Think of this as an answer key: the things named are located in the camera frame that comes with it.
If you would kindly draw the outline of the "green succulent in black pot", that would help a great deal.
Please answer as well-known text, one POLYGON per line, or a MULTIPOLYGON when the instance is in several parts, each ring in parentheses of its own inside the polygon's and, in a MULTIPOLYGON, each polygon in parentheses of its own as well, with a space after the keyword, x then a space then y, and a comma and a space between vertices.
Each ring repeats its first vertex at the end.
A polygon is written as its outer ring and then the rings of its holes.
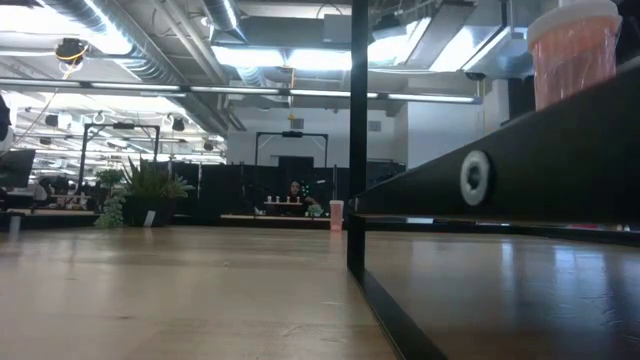
POLYGON ((115 190, 105 200, 102 213, 94 226, 102 229, 144 227, 149 210, 156 212, 152 227, 163 227, 172 219, 178 201, 189 197, 195 187, 182 176, 157 161, 140 158, 135 164, 128 159, 122 189, 115 190))

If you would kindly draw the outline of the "white round shelf washer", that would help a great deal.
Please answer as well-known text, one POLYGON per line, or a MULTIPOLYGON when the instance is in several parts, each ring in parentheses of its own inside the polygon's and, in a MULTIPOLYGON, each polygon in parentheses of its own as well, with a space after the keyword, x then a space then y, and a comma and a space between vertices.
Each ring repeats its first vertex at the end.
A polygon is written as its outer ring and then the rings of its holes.
POLYGON ((479 150, 467 154, 461 165, 459 185, 469 206, 479 206, 488 199, 492 183, 492 165, 488 155, 479 150))

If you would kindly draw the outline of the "silver ventilation duct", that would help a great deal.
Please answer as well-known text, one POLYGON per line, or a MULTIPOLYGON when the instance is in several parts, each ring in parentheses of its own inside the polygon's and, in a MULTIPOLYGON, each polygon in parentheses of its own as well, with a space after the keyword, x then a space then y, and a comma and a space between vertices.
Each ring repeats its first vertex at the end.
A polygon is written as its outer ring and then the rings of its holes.
MULTIPOLYGON (((143 29, 115 0, 42 0, 67 20, 84 26, 92 35, 107 35, 113 40, 124 41, 129 52, 112 54, 134 58, 118 59, 117 62, 143 83, 180 85, 186 78, 160 51, 143 29)), ((170 98, 181 106, 204 131, 227 137, 229 126, 223 116, 194 94, 170 98)))

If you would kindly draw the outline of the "silver rectangular duct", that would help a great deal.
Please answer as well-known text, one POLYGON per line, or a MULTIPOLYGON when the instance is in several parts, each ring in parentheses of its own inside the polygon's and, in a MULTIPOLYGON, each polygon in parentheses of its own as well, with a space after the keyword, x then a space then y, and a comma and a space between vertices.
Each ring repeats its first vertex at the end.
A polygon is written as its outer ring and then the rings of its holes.
POLYGON ((533 73, 528 26, 540 0, 425 0, 401 64, 427 72, 522 78, 533 73))

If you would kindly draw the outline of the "black dome ceiling fixture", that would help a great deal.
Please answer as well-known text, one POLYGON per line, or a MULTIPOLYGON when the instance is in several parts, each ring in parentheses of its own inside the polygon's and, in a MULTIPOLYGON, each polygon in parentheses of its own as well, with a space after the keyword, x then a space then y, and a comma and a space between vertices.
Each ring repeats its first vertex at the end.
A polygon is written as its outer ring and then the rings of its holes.
POLYGON ((87 41, 79 38, 63 38, 56 46, 54 56, 62 63, 77 66, 82 63, 89 48, 90 44, 87 41))

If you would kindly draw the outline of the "wooden background table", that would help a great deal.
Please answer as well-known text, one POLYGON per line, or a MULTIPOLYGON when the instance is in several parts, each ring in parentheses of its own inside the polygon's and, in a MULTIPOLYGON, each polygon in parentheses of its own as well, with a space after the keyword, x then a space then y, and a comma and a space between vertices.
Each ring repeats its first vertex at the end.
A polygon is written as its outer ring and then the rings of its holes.
POLYGON ((254 211, 252 214, 223 214, 221 218, 224 220, 287 220, 287 221, 313 221, 329 223, 330 217, 324 214, 320 217, 313 217, 309 213, 305 213, 304 216, 297 216, 292 214, 282 214, 282 210, 290 211, 294 207, 302 207, 303 203, 288 203, 288 202, 265 202, 265 210, 254 211))

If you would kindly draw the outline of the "black vertical divider bar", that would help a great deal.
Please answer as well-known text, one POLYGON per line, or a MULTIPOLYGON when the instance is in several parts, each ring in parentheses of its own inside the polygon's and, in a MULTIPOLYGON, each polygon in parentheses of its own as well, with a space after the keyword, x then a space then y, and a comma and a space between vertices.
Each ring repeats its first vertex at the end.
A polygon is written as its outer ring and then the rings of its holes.
MULTIPOLYGON (((369 0, 352 0, 349 196, 367 185, 369 0)), ((347 267, 400 360, 447 360, 377 279, 366 270, 366 219, 348 215, 347 267)))

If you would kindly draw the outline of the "black partition wall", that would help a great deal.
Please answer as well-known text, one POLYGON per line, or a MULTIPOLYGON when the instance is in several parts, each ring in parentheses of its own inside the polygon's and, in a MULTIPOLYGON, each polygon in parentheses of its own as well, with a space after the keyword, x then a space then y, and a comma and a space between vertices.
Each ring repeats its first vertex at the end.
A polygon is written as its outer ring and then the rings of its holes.
MULTIPOLYGON (((292 181, 300 182, 327 215, 331 200, 346 202, 349 197, 349 170, 338 165, 316 167, 311 157, 285 156, 274 165, 258 166, 174 163, 172 169, 195 187, 188 198, 178 201, 178 215, 213 218, 223 214, 252 214, 265 210, 265 202, 288 202, 286 196, 292 181)), ((304 216, 307 207, 294 207, 281 213, 304 216)))

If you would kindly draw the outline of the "black computer monitor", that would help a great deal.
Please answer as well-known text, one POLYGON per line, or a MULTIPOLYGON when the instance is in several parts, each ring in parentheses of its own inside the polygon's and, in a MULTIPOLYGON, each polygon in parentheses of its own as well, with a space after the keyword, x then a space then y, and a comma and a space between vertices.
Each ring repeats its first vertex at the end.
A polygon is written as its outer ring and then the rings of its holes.
POLYGON ((35 150, 16 150, 1 153, 0 187, 27 187, 35 155, 35 150))

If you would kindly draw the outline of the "wooden shelf board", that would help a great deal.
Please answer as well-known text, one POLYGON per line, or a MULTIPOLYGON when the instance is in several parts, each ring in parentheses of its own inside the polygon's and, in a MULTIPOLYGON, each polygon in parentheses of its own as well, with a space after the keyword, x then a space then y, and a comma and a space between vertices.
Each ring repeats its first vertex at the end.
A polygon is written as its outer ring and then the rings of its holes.
POLYGON ((358 194, 361 216, 565 224, 640 223, 640 65, 358 194), (460 192, 462 162, 485 152, 491 190, 460 192))

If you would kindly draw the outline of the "black overhead rig frame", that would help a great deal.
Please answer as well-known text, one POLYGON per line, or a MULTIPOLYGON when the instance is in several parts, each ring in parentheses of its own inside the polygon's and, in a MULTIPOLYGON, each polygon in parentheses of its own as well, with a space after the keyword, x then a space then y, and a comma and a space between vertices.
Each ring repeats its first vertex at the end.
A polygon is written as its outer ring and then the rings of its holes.
POLYGON ((254 137, 254 165, 259 165, 259 152, 261 149, 260 138, 262 136, 279 136, 283 138, 304 138, 304 137, 320 137, 324 140, 324 146, 322 147, 324 151, 324 167, 328 167, 328 148, 329 148, 329 135, 322 133, 305 133, 300 131, 282 131, 282 132, 256 132, 254 137))
POLYGON ((161 127, 159 125, 140 125, 140 124, 126 123, 126 122, 116 122, 112 124, 87 123, 84 125, 84 131, 83 131, 83 137, 82 137, 82 147, 81 147, 80 167, 79 167, 80 182, 82 182, 84 179, 87 145, 91 140, 93 140, 97 135, 99 135, 100 132, 105 128, 113 128, 118 130, 153 129, 155 131, 155 137, 152 139, 152 144, 154 145, 153 161, 157 160, 158 152, 159 152, 159 144, 160 144, 160 132, 161 132, 161 127))

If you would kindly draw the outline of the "long ceiling light bar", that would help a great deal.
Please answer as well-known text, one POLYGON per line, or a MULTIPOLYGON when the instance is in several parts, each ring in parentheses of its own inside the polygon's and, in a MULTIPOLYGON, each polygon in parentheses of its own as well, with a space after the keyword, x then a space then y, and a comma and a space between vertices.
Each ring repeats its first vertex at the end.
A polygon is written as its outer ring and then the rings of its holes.
MULTIPOLYGON (((348 99, 351 95, 344 90, 315 90, 300 88, 263 88, 263 87, 234 87, 222 85, 161 85, 146 83, 96 82, 51 79, 25 79, 14 77, 0 77, 0 88, 25 89, 58 89, 71 93, 106 93, 126 92, 136 94, 151 94, 163 97, 184 97, 187 94, 223 94, 223 95, 253 95, 253 96, 283 96, 283 97, 320 97, 348 99)), ((368 92, 368 100, 404 101, 424 103, 450 103, 476 105, 482 102, 478 96, 461 96, 445 94, 401 94, 368 92)))

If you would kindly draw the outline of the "green background potted plant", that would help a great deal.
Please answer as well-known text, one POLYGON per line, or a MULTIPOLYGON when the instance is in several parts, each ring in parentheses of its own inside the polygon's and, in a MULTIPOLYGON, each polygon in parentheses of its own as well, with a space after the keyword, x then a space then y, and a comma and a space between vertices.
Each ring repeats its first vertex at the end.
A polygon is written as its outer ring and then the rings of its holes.
POLYGON ((96 174, 96 187, 101 200, 112 196, 114 188, 124 180, 124 172, 119 169, 106 169, 96 174))

